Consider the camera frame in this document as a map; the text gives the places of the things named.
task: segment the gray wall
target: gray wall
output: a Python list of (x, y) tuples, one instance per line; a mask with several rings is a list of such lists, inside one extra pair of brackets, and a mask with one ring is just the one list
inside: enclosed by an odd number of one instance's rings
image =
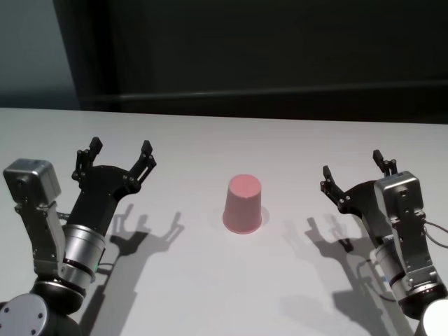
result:
[(1, 0), (0, 107), (79, 108), (51, 0)]

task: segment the dark wall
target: dark wall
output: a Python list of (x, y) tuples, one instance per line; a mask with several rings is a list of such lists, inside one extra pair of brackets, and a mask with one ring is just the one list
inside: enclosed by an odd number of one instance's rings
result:
[(448, 122), (445, 0), (54, 2), (83, 109)]
[(0, 107), (79, 108), (50, 0), (1, 0)]
[(448, 75), (448, 1), (114, 0), (122, 93)]

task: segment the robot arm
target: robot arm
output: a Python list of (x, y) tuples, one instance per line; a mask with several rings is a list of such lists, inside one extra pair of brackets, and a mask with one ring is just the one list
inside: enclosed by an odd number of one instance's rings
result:
[(420, 183), (408, 171), (398, 173), (396, 161), (384, 161), (378, 150), (373, 158), (384, 178), (342, 192), (325, 166), (321, 190), (339, 212), (361, 218), (403, 313), (421, 319), (428, 305), (448, 292), (428, 251)]
[(19, 159), (5, 169), (15, 210), (31, 240), (37, 279), (30, 294), (0, 304), (0, 336), (80, 335), (67, 315), (81, 307), (95, 280), (105, 250), (104, 236), (118, 202), (139, 192), (156, 165), (147, 140), (129, 171), (93, 166), (101, 148), (101, 141), (94, 138), (90, 149), (78, 151), (72, 178), (79, 182), (81, 192), (64, 226), (55, 201), (61, 190), (49, 162)]

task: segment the pink plastic cup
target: pink plastic cup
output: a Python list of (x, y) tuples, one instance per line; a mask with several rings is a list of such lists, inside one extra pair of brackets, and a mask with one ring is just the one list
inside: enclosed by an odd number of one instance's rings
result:
[(232, 232), (245, 235), (261, 225), (261, 183), (248, 174), (230, 180), (223, 222)]

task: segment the table surface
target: table surface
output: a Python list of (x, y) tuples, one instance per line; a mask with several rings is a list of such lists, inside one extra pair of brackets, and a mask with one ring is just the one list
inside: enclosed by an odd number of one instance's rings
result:
[[(420, 178), (428, 220), (444, 225), (448, 126), (4, 108), (0, 167), (49, 160), (62, 188), (58, 211), (70, 212), (76, 151), (93, 136), (104, 144), (96, 164), (129, 169), (149, 139), (157, 167), (119, 204), (102, 260), (115, 266), (101, 266), (73, 315), (91, 335), (412, 335), (416, 322), (379, 297), (387, 290), (365, 261), (373, 248), (366, 233), (319, 182), (326, 164), (345, 190), (381, 178), (378, 148)], [(249, 235), (221, 221), (228, 182), (242, 173), (262, 183), (263, 224)], [(9, 300), (35, 275), (3, 179), (0, 212), (0, 298)], [(337, 242), (343, 237), (350, 254)], [(448, 280), (445, 250), (428, 244)]]

